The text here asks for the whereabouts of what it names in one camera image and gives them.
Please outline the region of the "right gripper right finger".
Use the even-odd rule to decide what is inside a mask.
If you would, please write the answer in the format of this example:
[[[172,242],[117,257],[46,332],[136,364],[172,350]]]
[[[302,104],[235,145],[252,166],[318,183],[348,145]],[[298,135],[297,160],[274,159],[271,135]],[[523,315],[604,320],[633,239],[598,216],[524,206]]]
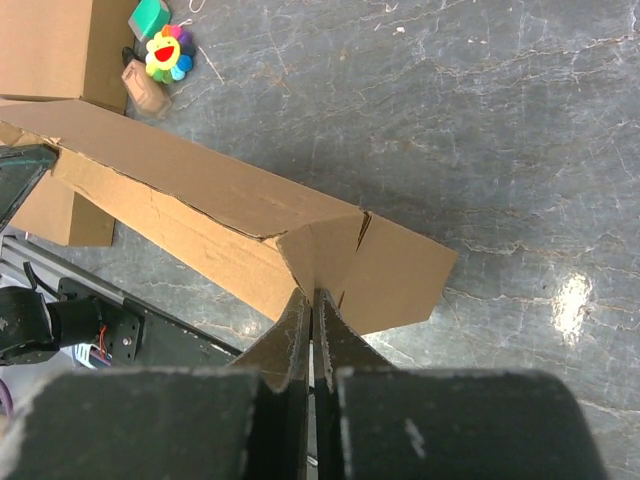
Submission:
[[[312,310],[323,479],[603,479],[568,387],[534,369],[399,369],[326,290]]]

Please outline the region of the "brown cardboard box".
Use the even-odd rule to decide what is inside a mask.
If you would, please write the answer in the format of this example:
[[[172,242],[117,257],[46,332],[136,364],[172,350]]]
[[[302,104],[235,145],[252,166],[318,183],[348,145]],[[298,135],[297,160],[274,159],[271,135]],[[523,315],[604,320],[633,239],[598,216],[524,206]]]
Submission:
[[[19,229],[107,246],[123,223],[272,320],[327,289],[369,334],[427,319],[456,261],[355,205],[80,100],[6,102],[1,141],[59,157]]]

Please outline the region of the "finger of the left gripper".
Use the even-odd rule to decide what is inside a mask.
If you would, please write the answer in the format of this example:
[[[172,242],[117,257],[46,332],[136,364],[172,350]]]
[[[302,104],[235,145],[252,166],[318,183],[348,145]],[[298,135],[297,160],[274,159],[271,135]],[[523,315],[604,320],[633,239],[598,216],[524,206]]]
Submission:
[[[58,151],[44,144],[1,147],[1,230],[57,159]]]

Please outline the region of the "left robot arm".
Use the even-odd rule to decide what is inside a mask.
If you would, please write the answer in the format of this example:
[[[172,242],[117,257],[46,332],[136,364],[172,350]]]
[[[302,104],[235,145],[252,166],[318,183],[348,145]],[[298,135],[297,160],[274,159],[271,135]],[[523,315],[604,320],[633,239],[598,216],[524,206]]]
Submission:
[[[6,227],[58,154],[44,145],[1,148],[1,226]],[[26,363],[56,350],[42,294],[32,287],[1,289],[1,364]]]

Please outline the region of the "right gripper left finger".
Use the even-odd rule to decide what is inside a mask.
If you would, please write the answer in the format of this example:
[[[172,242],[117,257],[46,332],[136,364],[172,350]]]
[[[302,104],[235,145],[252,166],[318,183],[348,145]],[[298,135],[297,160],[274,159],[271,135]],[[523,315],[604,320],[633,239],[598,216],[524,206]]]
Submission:
[[[59,373],[18,405],[5,479],[303,479],[311,310],[280,320],[221,367]]]

